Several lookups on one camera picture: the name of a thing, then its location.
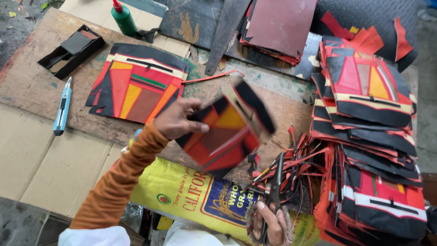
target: bottle cap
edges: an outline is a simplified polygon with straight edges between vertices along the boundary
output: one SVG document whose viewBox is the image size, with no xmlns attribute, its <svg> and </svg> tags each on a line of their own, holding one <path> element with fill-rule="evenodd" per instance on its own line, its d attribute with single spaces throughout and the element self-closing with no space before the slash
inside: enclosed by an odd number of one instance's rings
<svg viewBox="0 0 437 246">
<path fill-rule="evenodd" d="M 123 6 L 117 2 L 117 0 L 112 0 L 114 2 L 114 9 L 117 13 L 121 13 L 123 11 Z"/>
</svg>

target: hand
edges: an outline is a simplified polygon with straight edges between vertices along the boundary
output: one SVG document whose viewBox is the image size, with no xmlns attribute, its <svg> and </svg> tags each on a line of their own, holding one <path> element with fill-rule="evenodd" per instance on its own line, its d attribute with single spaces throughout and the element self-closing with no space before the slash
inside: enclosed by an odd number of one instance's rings
<svg viewBox="0 0 437 246">
<path fill-rule="evenodd" d="M 268 225 L 267 240 L 270 246 L 280 246 L 284 244 L 287 223 L 283 211 L 279 209 L 275 215 L 274 209 L 274 203 L 270 203 L 270 208 L 268 208 L 264 202 L 257 202 L 257 214 L 253 218 L 253 236 L 258 241 L 260 240 L 264 218 Z"/>
<path fill-rule="evenodd" d="M 176 139 L 189 132 L 206 133 L 209 131 L 207 124 L 187 120 L 192 113 L 190 109 L 198 110 L 200 105 L 199 99 L 180 98 L 155 119 L 155 125 L 168 139 Z"/>
</svg>

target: black leather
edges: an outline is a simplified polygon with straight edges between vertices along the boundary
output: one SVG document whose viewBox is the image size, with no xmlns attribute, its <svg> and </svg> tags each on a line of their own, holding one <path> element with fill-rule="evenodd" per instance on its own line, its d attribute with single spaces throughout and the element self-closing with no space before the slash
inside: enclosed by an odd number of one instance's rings
<svg viewBox="0 0 437 246">
<path fill-rule="evenodd" d="M 397 37 L 394 19 L 400 17 L 406 31 L 406 39 L 414 48 L 400 59 L 398 70 L 402 72 L 417 57 L 416 23 L 419 0 L 318 0 L 311 25 L 311 31 L 320 35 L 333 35 L 320 19 L 330 11 L 343 27 L 350 29 L 375 26 L 381 36 L 384 47 L 376 55 L 394 61 Z"/>
</svg>

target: black box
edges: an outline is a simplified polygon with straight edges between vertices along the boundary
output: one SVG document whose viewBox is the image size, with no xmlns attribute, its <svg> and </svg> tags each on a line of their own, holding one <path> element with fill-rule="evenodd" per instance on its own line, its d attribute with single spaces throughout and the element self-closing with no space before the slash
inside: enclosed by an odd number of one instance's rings
<svg viewBox="0 0 437 246">
<path fill-rule="evenodd" d="M 86 45 L 79 53 L 73 56 L 66 49 L 59 46 L 52 53 L 46 55 L 44 58 L 38 61 L 38 64 L 47 69 L 50 73 L 52 73 L 56 78 L 63 79 L 68 74 L 70 74 L 76 67 L 78 67 L 82 62 L 84 62 L 88 57 L 90 57 L 94 52 L 100 49 L 105 45 L 105 41 L 102 36 L 93 32 L 89 27 L 82 25 L 77 32 L 80 31 L 89 32 L 97 37 L 97 39 L 91 40 L 91 42 Z M 62 68 L 60 68 L 57 72 L 53 73 L 50 71 L 51 67 L 57 64 L 61 60 L 68 60 L 67 64 L 65 64 Z"/>
</svg>

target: scissors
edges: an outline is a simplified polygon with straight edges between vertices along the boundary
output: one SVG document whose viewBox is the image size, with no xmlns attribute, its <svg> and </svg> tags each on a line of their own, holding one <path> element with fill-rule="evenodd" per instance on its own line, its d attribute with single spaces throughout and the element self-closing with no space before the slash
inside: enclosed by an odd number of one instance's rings
<svg viewBox="0 0 437 246">
<path fill-rule="evenodd" d="M 279 162 L 276 166 L 276 170 L 274 173 L 273 179 L 266 184 L 266 188 L 268 189 L 270 186 L 270 191 L 266 191 L 266 205 L 269 206 L 270 203 L 274 202 L 275 209 L 273 213 L 276 215 L 277 211 L 281 207 L 281 200 L 279 199 L 279 193 L 281 191 L 281 182 L 282 182 L 282 166 L 284 164 L 284 155 L 285 152 L 282 152 L 279 157 Z M 259 243 L 262 245 L 267 245 L 267 223 L 263 218 L 263 230 L 261 232 L 261 238 Z"/>
</svg>

